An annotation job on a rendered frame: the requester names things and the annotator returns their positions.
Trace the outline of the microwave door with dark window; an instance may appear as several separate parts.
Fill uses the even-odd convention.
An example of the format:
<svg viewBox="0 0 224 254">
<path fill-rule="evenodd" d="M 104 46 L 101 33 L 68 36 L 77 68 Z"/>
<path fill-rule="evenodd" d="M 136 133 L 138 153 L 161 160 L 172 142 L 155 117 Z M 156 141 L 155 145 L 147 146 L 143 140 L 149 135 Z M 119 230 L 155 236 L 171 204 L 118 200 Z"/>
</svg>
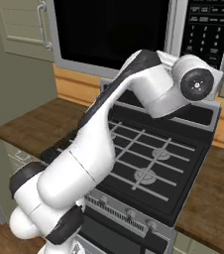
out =
<svg viewBox="0 0 224 254">
<path fill-rule="evenodd" d="M 165 46 L 169 0 L 54 0 L 61 56 L 118 69 Z"/>
</svg>

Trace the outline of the black oven door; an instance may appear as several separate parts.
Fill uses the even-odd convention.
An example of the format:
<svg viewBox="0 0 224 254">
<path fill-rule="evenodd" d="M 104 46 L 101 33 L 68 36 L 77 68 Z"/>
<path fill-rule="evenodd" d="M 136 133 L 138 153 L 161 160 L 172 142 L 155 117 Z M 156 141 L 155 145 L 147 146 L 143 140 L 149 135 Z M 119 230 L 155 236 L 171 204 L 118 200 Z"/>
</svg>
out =
<svg viewBox="0 0 224 254">
<path fill-rule="evenodd" d="M 107 254 L 165 254 L 168 246 L 159 237 L 149 237 L 148 241 L 131 240 L 90 221 L 81 227 L 80 235 Z"/>
</svg>

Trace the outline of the stainless steel microwave oven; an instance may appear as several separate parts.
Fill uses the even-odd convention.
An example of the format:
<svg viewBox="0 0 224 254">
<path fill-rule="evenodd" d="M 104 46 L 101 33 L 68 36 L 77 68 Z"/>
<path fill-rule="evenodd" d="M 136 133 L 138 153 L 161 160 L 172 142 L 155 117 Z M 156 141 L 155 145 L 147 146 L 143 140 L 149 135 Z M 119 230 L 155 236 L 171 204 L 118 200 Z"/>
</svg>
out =
<svg viewBox="0 0 224 254">
<path fill-rule="evenodd" d="M 66 61 L 62 58 L 54 0 L 46 0 L 46 3 L 56 65 L 61 68 L 113 78 L 120 68 Z M 187 0 L 179 57 L 186 54 L 196 55 L 214 67 L 224 69 L 224 0 Z"/>
</svg>

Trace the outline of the black gas stove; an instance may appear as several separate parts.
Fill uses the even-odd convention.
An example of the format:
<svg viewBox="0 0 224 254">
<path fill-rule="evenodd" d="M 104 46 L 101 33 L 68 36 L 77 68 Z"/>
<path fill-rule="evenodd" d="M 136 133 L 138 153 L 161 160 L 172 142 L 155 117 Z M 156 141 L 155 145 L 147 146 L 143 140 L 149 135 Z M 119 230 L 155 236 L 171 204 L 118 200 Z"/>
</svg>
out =
<svg viewBox="0 0 224 254">
<path fill-rule="evenodd" d="M 116 163 L 110 175 L 85 197 L 84 223 L 101 224 L 131 240 L 159 237 L 172 254 L 177 218 L 208 153 L 221 106 L 211 94 L 176 112 L 151 118 L 133 91 L 126 90 L 109 114 Z M 99 199 L 106 195 L 106 205 Z M 136 212 L 129 219 L 126 209 Z M 151 231 L 146 221 L 157 226 Z M 107 254 L 80 235 L 85 254 Z"/>
</svg>

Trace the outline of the pale green drawer front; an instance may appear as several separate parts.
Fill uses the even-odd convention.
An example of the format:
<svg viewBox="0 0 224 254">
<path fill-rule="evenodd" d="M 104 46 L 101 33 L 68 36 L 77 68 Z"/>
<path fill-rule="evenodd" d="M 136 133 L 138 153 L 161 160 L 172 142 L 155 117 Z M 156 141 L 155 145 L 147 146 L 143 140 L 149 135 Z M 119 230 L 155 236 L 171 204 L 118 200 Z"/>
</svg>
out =
<svg viewBox="0 0 224 254">
<path fill-rule="evenodd" d="M 39 161 L 39 159 L 37 159 L 36 157 L 29 154 L 31 156 L 31 160 L 23 162 L 15 157 L 15 154 L 21 149 L 14 147 L 13 145 L 11 145 L 9 143 L 4 143 L 4 145 L 5 145 L 7 156 L 10 161 L 10 164 L 12 166 L 13 172 L 17 172 L 18 170 L 20 170 L 21 168 L 23 168 L 24 166 L 26 166 L 29 163 Z"/>
</svg>

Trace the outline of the pale green base cupboard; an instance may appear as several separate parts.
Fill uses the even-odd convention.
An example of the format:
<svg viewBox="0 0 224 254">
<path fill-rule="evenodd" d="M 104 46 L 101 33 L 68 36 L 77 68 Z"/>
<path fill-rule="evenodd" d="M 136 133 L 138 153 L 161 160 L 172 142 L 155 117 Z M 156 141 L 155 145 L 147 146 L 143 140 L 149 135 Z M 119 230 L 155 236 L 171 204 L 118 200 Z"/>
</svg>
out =
<svg viewBox="0 0 224 254">
<path fill-rule="evenodd" d="M 172 254 L 219 254 L 211 248 L 178 232 L 173 244 Z"/>
</svg>

